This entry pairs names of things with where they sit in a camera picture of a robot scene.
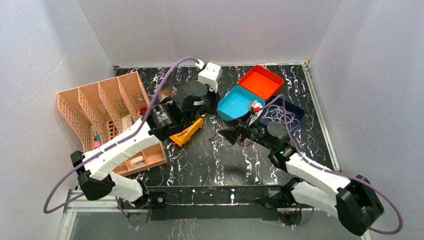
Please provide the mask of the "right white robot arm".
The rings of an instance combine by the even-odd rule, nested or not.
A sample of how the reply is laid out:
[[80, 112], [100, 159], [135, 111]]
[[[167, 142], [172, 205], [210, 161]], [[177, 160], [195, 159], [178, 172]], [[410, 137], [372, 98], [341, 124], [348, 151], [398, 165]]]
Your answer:
[[363, 235], [385, 212], [369, 181], [358, 175], [350, 180], [300, 153], [290, 142], [284, 123], [270, 122], [266, 127], [242, 120], [237, 126], [218, 132], [228, 142], [249, 139], [269, 149], [271, 163], [293, 178], [277, 191], [265, 192], [260, 203], [266, 208], [295, 207], [305, 204], [336, 217], [352, 234]]

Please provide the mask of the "teal square tray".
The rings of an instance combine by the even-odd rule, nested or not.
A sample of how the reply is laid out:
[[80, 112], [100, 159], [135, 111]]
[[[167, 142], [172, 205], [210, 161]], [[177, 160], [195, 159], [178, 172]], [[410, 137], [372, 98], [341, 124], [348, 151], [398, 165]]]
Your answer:
[[260, 97], [240, 86], [235, 86], [218, 103], [217, 115], [225, 121], [242, 117], [248, 112], [248, 104], [254, 100], [265, 105], [265, 101]]

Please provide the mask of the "red black stamp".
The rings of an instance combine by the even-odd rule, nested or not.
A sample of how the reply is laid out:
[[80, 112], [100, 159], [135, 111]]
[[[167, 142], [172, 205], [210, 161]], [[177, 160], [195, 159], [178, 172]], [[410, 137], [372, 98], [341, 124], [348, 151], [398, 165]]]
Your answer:
[[139, 111], [140, 115], [144, 115], [146, 112], [147, 112], [147, 108], [146, 107], [141, 107], [140, 108], [140, 111]]

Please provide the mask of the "white tape dispenser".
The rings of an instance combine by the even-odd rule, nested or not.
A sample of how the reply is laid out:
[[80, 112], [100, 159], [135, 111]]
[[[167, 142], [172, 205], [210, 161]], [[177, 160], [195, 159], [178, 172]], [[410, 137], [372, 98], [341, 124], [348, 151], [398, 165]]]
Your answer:
[[129, 160], [129, 165], [131, 168], [136, 168], [145, 165], [145, 159], [142, 155], [134, 157]]

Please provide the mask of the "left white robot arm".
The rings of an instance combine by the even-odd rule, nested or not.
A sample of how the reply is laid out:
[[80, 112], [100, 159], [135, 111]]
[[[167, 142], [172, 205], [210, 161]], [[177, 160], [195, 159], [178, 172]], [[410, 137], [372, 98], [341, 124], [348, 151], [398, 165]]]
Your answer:
[[174, 96], [148, 108], [143, 118], [106, 144], [86, 153], [71, 154], [73, 165], [81, 165], [76, 170], [77, 179], [86, 199], [114, 196], [137, 208], [147, 206], [150, 193], [145, 184], [118, 175], [114, 169], [142, 150], [183, 132], [202, 115], [215, 114], [219, 100], [217, 81], [187, 82]]

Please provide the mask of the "pink tape roll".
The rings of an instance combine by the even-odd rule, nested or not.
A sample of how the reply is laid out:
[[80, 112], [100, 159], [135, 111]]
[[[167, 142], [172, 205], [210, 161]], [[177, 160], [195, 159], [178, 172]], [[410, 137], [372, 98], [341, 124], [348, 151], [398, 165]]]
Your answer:
[[92, 148], [93, 148], [93, 149], [97, 149], [97, 148], [99, 148], [101, 145], [102, 145], [102, 142], [101, 142], [101, 141], [99, 141], [99, 140], [95, 140], [95, 141], [93, 142], [93, 144], [92, 144]]

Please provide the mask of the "peach plastic file organizer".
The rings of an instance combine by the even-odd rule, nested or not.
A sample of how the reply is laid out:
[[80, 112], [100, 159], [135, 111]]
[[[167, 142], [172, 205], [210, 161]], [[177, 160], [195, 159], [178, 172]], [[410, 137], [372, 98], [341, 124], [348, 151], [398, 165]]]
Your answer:
[[[60, 91], [57, 107], [82, 142], [84, 153], [93, 149], [94, 141], [103, 146], [130, 128], [142, 107], [150, 104], [149, 96], [137, 72]], [[131, 168], [129, 160], [143, 156], [145, 165]], [[167, 163], [163, 144], [150, 146], [114, 169], [129, 176]]]

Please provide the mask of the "yellow plastic bin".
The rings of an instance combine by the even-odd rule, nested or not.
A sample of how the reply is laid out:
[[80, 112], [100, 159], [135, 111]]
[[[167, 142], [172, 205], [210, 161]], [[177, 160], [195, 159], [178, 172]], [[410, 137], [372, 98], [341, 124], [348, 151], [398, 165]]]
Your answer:
[[201, 129], [204, 125], [204, 118], [205, 114], [203, 114], [200, 118], [198, 118], [191, 126], [187, 127], [185, 130], [183, 130], [180, 133], [174, 134], [170, 136], [169, 138], [176, 143], [179, 147], [182, 147], [184, 144], [186, 144], [193, 134]]

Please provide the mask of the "navy square tray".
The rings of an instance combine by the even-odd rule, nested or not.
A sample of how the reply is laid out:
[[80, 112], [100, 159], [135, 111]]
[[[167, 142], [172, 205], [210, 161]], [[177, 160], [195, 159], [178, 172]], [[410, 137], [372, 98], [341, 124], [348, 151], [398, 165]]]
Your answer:
[[271, 104], [268, 108], [262, 111], [259, 118], [256, 120], [259, 125], [267, 127], [271, 122], [284, 123], [287, 120], [288, 129], [292, 134], [300, 127], [305, 111], [278, 97], [277, 100]]

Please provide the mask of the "orange square tray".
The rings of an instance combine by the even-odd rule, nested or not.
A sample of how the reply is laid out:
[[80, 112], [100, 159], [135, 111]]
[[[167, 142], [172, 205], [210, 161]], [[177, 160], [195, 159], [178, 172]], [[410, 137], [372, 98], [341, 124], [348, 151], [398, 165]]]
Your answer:
[[282, 77], [268, 69], [255, 65], [237, 82], [237, 85], [268, 101], [277, 95], [284, 81]]

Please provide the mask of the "dark paperback book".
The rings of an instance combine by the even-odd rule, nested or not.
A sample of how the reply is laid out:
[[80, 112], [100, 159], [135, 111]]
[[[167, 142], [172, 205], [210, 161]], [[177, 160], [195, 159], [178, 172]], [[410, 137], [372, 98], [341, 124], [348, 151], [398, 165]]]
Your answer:
[[168, 86], [165, 89], [162, 89], [161, 92], [159, 93], [159, 101], [163, 101], [165, 98], [167, 97], [173, 97], [177, 94], [178, 89], [181, 87], [181, 83], [180, 82], [175, 82], [173, 84], [171, 84], [170, 86]]

